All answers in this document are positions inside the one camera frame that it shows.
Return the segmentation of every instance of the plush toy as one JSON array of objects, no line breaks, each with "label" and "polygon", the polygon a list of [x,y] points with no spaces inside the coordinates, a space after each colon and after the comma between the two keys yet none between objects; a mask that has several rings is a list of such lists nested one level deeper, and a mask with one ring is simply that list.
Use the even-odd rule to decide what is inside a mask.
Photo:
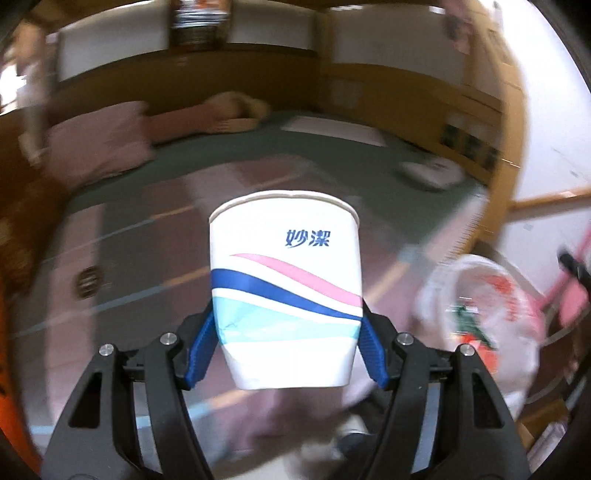
[{"label": "plush toy", "polygon": [[214,95],[200,105],[148,117],[146,133],[159,144],[196,133],[227,134],[258,127],[271,112],[269,104],[239,92]]}]

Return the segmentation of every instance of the pink stripe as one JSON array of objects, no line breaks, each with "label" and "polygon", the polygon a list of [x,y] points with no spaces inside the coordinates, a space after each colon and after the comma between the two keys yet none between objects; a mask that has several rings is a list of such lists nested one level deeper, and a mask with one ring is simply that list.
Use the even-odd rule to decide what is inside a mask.
[{"label": "pink stripe", "polygon": [[247,258],[253,262],[265,265],[266,267],[275,270],[318,293],[322,293],[322,295],[325,295],[330,299],[337,300],[353,307],[361,307],[361,297],[359,295],[343,290],[342,288],[327,282],[323,278],[317,277],[295,265],[291,265],[282,260],[277,260],[276,258],[266,257],[265,255],[235,254],[233,257]]}]

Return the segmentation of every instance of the bright light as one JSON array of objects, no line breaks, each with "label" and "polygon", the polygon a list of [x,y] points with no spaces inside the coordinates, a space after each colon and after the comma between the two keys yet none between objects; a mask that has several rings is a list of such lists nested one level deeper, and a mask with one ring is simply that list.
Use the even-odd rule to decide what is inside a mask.
[{"label": "bright light", "polygon": [[25,86],[27,80],[25,77],[17,76],[17,66],[13,63],[2,71],[0,76],[0,95],[2,95],[2,104],[6,105],[17,99],[17,90]]},{"label": "bright light", "polygon": [[343,12],[345,10],[361,10],[363,5],[343,5],[342,7],[332,7],[331,10],[335,12]]}]

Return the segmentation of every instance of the orange object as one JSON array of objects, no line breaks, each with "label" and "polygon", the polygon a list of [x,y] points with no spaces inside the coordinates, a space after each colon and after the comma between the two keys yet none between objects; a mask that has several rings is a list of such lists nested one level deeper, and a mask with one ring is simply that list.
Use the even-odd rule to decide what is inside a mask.
[{"label": "orange object", "polygon": [[35,472],[41,458],[29,438],[8,369],[8,313],[4,300],[4,285],[0,278],[0,429],[17,453]]}]

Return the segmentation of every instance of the metal screw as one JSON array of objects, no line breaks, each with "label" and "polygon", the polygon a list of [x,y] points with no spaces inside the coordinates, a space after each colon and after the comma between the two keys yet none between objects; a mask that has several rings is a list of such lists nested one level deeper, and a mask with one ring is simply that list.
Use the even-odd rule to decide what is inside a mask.
[{"label": "metal screw", "polygon": [[400,345],[412,345],[414,338],[410,333],[399,333],[396,337],[396,341],[400,343]]},{"label": "metal screw", "polygon": [[177,343],[177,340],[178,337],[173,332],[165,333],[164,335],[162,335],[162,337],[160,337],[160,343],[162,343],[163,345],[173,345]]},{"label": "metal screw", "polygon": [[476,353],[476,350],[469,343],[463,343],[460,345],[460,353],[464,356],[472,356]]},{"label": "metal screw", "polygon": [[115,351],[115,347],[111,343],[106,343],[99,348],[99,353],[102,356],[109,356]]}]

